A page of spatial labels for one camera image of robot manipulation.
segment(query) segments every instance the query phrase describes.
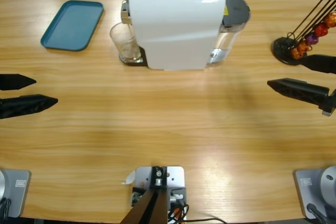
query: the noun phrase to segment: metal rod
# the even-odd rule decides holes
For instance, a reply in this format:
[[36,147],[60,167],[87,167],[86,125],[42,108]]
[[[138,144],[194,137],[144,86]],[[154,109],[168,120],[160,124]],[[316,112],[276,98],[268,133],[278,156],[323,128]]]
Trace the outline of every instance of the metal rod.
[[293,35],[294,35],[294,33],[299,29],[299,27],[303,24],[303,22],[305,22],[305,21],[307,20],[307,18],[312,14],[312,12],[314,12],[314,10],[321,4],[322,1],[323,1],[323,0],[320,0],[320,1],[316,4],[316,6],[310,11],[310,13],[303,19],[303,21],[300,23],[300,25],[298,25],[298,27],[295,28],[295,30],[294,30],[293,32],[289,33],[289,34],[293,34]]
[[318,17],[318,19],[316,20],[317,22],[315,22],[314,24],[312,24],[303,34],[302,34],[302,36],[301,37],[298,37],[298,40],[301,40],[305,35],[307,35],[309,32],[311,32],[311,30],[312,30],[312,28],[314,27],[314,25],[315,24],[317,24],[317,23],[320,23],[323,19],[324,19],[324,17],[325,17],[325,15],[328,13],[328,12],[330,12],[331,10],[333,10],[333,9],[335,9],[335,7],[336,7],[336,5],[335,5],[335,3],[336,3],[336,0],[334,0],[333,2],[332,2],[332,4]]
[[[317,23],[317,21],[320,19],[320,17],[321,16],[319,16],[319,18],[317,18],[316,19],[316,17],[318,16],[318,15],[320,15],[320,13],[323,11],[323,10],[325,10],[326,9],[326,6],[331,2],[332,0],[328,0],[326,3],[325,3],[325,5],[319,10],[319,12],[315,15],[315,17],[308,23],[308,25],[299,33],[299,35],[298,35],[298,37],[297,37],[297,40],[299,40],[299,38],[300,38],[300,36],[302,35],[302,34],[305,34],[305,33],[307,33],[307,29],[308,30],[310,30],[316,23]],[[335,1],[334,2],[332,2],[332,4],[331,5],[329,5],[329,7],[327,7],[327,9],[329,9],[330,8],[330,6],[332,6],[332,5],[334,5],[334,3],[335,3]]]

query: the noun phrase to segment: black cable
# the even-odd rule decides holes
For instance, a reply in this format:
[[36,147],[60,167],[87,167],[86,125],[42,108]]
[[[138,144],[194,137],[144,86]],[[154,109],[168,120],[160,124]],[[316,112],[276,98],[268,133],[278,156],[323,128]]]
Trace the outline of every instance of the black cable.
[[211,220],[218,220],[223,224],[227,224],[227,222],[223,221],[222,219],[219,218],[208,218],[208,219],[195,219],[195,220],[179,220],[177,223],[181,222],[201,222],[201,221],[211,221]]
[[329,218],[327,216],[324,216],[323,213],[321,213],[314,204],[309,203],[307,205],[307,210],[312,213],[321,224],[331,224]]
[[0,223],[8,218],[9,207],[12,204],[10,199],[3,198],[0,201]]
[[175,221],[174,224],[178,224],[178,223],[183,223],[183,222],[202,222],[202,221],[211,221],[211,220],[218,220],[223,224],[227,224],[227,222],[225,222],[222,219],[213,217],[213,218],[206,218],[206,219],[194,219],[194,220],[185,220],[184,217],[186,216],[186,214],[189,211],[189,205],[185,204],[175,204],[175,207],[171,209],[171,211],[168,214],[168,222],[170,221]]

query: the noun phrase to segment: glass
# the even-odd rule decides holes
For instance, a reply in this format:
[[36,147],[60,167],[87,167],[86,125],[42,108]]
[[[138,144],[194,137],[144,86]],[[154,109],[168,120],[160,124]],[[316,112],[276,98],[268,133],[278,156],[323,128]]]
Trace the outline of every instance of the glass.
[[131,25],[123,23],[114,25],[110,31],[110,37],[123,62],[133,63],[141,60],[140,48]]

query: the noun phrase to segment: table surface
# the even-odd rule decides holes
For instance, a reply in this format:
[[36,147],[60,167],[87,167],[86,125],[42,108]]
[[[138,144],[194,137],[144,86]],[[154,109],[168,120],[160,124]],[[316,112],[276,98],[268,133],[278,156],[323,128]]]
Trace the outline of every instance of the table surface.
[[[119,222],[138,166],[185,169],[190,218],[228,222],[302,218],[293,172],[336,163],[336,115],[286,98],[267,80],[333,89],[335,76],[286,66],[271,43],[318,0],[245,0],[251,20],[225,62],[203,71],[123,65],[109,37],[122,0],[104,13],[89,46],[49,50],[40,38],[67,0],[0,0],[1,73],[37,83],[1,98],[59,99],[37,114],[0,121],[0,166],[32,173],[24,217]],[[313,52],[333,54],[334,35]]]

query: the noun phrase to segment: purple coffee capsule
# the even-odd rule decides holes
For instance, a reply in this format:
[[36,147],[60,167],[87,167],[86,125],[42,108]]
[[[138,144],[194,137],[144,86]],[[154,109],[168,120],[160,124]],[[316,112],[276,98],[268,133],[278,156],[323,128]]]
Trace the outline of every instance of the purple coffee capsule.
[[310,33],[306,36],[306,41],[309,45],[315,45],[319,42],[319,37],[315,33]]

